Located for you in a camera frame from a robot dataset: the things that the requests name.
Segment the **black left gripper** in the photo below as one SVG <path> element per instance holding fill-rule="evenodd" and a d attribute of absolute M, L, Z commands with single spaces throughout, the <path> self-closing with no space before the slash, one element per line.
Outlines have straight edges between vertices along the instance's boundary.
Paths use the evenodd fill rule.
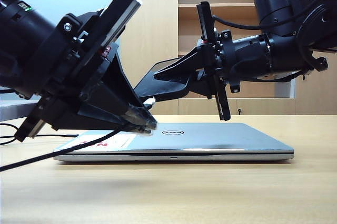
<path fill-rule="evenodd" d="M 17 130 L 23 141 L 49 124 L 53 129 L 116 130 L 147 133 L 157 121 L 135 94 L 118 56 L 116 40 L 141 0 L 112 0 L 96 12 L 66 14 L 41 31 L 15 84 L 24 98 L 40 100 Z"/>

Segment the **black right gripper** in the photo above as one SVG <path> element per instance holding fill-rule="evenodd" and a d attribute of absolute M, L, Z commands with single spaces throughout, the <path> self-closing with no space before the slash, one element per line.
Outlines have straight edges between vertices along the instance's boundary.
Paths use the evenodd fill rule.
<path fill-rule="evenodd" d="M 220 120 L 230 120 L 231 113 L 225 87 L 230 83 L 229 63 L 235 56 L 232 34 L 225 30 L 219 34 L 214 27 L 209 2 L 197 5 L 202 40 L 178 61 L 162 68 L 154 74 L 157 80 L 178 80 L 189 77 L 189 91 L 216 99 Z"/>

